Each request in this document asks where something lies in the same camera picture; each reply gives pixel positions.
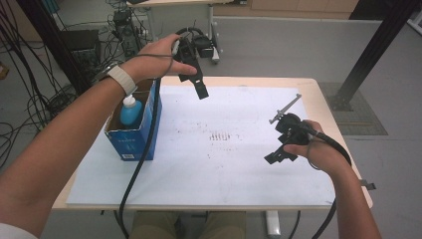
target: watch strap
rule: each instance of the watch strap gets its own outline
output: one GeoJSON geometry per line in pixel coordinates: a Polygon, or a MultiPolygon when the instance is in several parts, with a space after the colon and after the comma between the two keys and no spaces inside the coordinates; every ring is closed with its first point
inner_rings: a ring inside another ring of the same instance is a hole
{"type": "Polygon", "coordinates": [[[133,92],[136,91],[137,85],[134,83],[131,76],[121,67],[115,66],[111,68],[107,74],[121,85],[127,96],[133,94],[133,92]]]}

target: khaki pants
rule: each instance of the khaki pants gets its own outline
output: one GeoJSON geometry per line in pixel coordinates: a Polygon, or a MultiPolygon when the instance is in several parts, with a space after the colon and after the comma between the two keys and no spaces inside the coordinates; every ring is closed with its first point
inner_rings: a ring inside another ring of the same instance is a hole
{"type": "MultiPolygon", "coordinates": [[[[178,239],[175,212],[142,211],[133,219],[129,239],[178,239]]],[[[246,212],[210,212],[199,239],[244,239],[246,212]]]]}

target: black metal pole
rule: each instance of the black metal pole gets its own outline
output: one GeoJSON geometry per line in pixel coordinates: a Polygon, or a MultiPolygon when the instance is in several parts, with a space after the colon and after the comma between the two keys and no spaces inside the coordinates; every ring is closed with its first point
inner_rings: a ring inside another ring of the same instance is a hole
{"type": "Polygon", "coordinates": [[[334,111],[351,111],[350,101],[391,42],[416,9],[419,0],[396,1],[360,55],[335,96],[328,97],[334,111]]]}
{"type": "Polygon", "coordinates": [[[81,95],[91,86],[76,62],[74,56],[66,47],[60,36],[60,29],[43,5],[42,0],[17,0],[25,15],[28,17],[35,30],[37,30],[44,44],[49,48],[53,57],[68,77],[76,92],[81,95]]]}

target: blue box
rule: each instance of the blue box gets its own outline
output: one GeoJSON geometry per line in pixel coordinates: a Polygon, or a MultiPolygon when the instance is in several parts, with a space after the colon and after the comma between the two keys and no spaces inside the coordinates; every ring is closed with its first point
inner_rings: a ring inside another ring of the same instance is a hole
{"type": "MultiPolygon", "coordinates": [[[[136,92],[132,95],[142,102],[142,122],[139,129],[125,129],[119,120],[122,102],[116,107],[105,125],[105,135],[114,146],[120,158],[124,161],[140,160],[148,139],[149,129],[152,123],[152,112],[154,106],[154,95],[156,83],[152,81],[143,81],[138,84],[136,92]]],[[[157,120],[154,129],[151,146],[145,160],[153,160],[155,143],[157,139],[159,120],[161,117],[161,98],[158,97],[157,120]]]]}

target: bottle cap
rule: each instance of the bottle cap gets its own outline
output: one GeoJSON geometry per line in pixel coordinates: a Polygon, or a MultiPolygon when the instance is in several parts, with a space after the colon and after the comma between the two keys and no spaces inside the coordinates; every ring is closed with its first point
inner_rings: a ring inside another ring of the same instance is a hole
{"type": "Polygon", "coordinates": [[[124,98],[123,104],[126,108],[133,108],[136,105],[136,100],[132,95],[129,95],[128,97],[124,98]]]}

